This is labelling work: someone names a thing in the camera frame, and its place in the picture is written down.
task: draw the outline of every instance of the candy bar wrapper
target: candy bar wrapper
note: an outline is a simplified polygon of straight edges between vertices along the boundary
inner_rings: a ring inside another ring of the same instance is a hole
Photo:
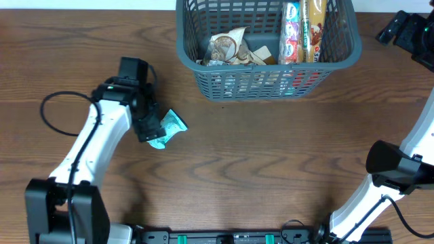
[[[300,4],[297,1],[283,3],[282,27],[279,42],[279,64],[299,62],[298,40]]]
[[[309,0],[311,46],[307,62],[318,62],[326,18],[327,0]]]
[[[301,37],[299,40],[300,43],[300,53],[301,62],[307,62],[307,57],[311,51],[311,27],[309,22],[309,1],[310,0],[301,0],[300,8],[301,8]]]
[[[327,0],[301,0],[302,61],[318,62],[326,17]]]

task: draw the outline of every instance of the black cable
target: black cable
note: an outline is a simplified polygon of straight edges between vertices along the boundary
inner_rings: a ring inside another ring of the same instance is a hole
[[[356,225],[354,225],[354,227],[350,231],[348,231],[348,233],[343,238],[341,238],[339,243],[343,243],[351,234],[353,234],[354,230],[359,228],[359,226],[365,222],[365,220],[375,211],[375,209],[377,209],[377,207],[385,201],[386,199],[380,198],[380,200],[378,200],[378,202],[375,203],[373,207],[371,207],[371,209],[365,214],[365,216],[358,223],[356,223]]]
[[[48,127],[50,127],[51,129],[53,129],[54,131],[56,131],[58,133],[61,133],[61,134],[67,135],[67,136],[78,136],[78,134],[68,133],[68,132],[62,131],[60,129],[57,129],[50,122],[48,122],[48,120],[45,118],[45,115],[44,115],[45,103],[48,100],[52,99],[53,97],[59,96],[59,95],[73,95],[73,96],[79,96],[81,98],[85,98],[87,101],[89,101],[90,103],[92,103],[95,106],[96,114],[97,114],[95,125],[93,126],[91,132],[89,133],[85,142],[83,143],[83,146],[81,146],[79,152],[77,153],[77,156],[75,157],[73,163],[71,164],[71,171],[69,172],[69,179],[68,179],[68,184],[66,187],[66,197],[67,197],[67,201],[68,201],[68,218],[69,218],[69,224],[71,226],[71,240],[72,240],[72,244],[77,244],[77,232],[75,229],[75,222],[74,222],[74,215],[73,215],[73,203],[72,203],[74,175],[75,175],[75,172],[77,171],[79,160],[80,160],[82,154],[84,153],[84,150],[86,149],[87,145],[89,144],[90,140],[92,139],[92,136],[95,134],[95,131],[101,122],[101,110],[100,110],[100,107],[98,106],[98,104],[96,103],[95,100],[87,97],[85,94],[81,94],[81,93],[78,93],[75,91],[58,91],[58,92],[55,92],[53,94],[46,96],[42,100],[41,108],[39,109],[39,112],[41,114],[41,118],[42,118],[43,122]]]
[[[348,231],[348,233],[341,238],[341,240],[338,243],[343,243],[351,234],[353,234],[354,230],[356,230],[357,228],[359,228],[359,226],[361,224],[363,224],[363,222],[365,222],[365,220],[375,211],[375,209],[381,205],[381,203],[384,203],[386,200],[389,200],[392,203],[392,206],[395,208],[395,211],[399,217],[399,219],[401,220],[402,224],[404,225],[404,227],[413,235],[422,238],[422,239],[432,239],[434,238],[434,233],[433,234],[429,234],[429,235],[423,235],[420,234],[419,232],[416,232],[415,230],[412,229],[412,227],[410,227],[408,225],[408,223],[406,222],[406,220],[404,219],[404,217],[402,216],[401,210],[399,210],[398,205],[396,204],[396,202],[389,197],[388,195],[384,195],[380,198],[380,200],[378,200],[378,202],[365,214],[365,216],[360,220],[360,222],[356,223],[356,225],[354,225],[354,227]]]
[[[284,237],[284,235],[283,235],[283,228],[285,228],[285,226],[286,226],[287,224],[289,224],[289,223],[299,223],[299,224],[301,224],[302,226],[304,226],[304,224],[303,224],[300,220],[288,220],[287,222],[285,222],[285,224],[282,224],[282,227],[280,228],[280,237],[281,237],[282,240],[284,240],[287,244],[293,244],[293,243],[289,242],[289,241],[286,239],[286,237]],[[309,242],[309,240],[308,240],[308,241],[303,241],[303,242],[301,242],[301,244],[308,243],[308,242]]]
[[[398,205],[396,204],[396,202],[389,196],[383,196],[383,199],[387,199],[392,203],[392,206],[395,208],[396,213],[399,217],[399,219],[401,220],[402,224],[404,225],[404,227],[410,231],[410,233],[412,233],[413,235],[422,238],[422,239],[432,239],[434,238],[434,233],[433,234],[429,234],[429,235],[423,235],[420,234],[419,232],[416,232],[415,230],[413,230],[412,227],[410,227],[407,223],[407,221],[404,219],[404,217],[402,216],[401,210],[399,210]]]

